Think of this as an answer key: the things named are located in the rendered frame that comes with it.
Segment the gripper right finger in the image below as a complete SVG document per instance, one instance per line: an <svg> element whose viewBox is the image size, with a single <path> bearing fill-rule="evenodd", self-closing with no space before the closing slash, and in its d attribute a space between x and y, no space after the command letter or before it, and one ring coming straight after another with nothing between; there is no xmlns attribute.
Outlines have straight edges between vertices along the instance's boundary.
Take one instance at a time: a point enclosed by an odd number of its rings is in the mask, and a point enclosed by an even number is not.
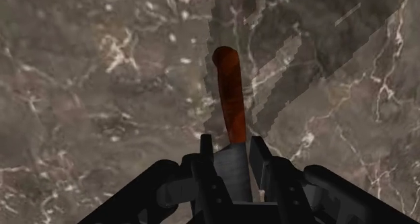
<svg viewBox="0 0 420 224"><path fill-rule="evenodd" d="M281 224L420 224L321 165L297 169L260 136L251 138L249 162Z"/></svg>

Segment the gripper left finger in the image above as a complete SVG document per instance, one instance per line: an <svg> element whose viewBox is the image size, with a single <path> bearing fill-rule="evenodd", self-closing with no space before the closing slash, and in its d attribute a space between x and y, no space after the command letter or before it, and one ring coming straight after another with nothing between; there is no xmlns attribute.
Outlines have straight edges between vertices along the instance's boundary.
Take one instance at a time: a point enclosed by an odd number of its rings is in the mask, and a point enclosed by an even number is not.
<svg viewBox="0 0 420 224"><path fill-rule="evenodd" d="M178 205L192 202L187 224L228 224L233 208L213 165L211 135L202 135L200 152L182 163L161 159L130 181L78 224L162 224Z"/></svg>

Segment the knife with reddish wooden handle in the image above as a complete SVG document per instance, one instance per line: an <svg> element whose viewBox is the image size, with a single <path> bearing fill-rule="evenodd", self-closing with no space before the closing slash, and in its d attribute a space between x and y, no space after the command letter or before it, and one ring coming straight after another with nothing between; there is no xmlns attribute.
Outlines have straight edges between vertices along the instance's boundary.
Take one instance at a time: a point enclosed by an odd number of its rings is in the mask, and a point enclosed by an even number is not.
<svg viewBox="0 0 420 224"><path fill-rule="evenodd" d="M252 202L246 150L246 118L240 59L236 50L220 46L213 52L219 99L229 145L215 153L215 169L233 201Z"/></svg>

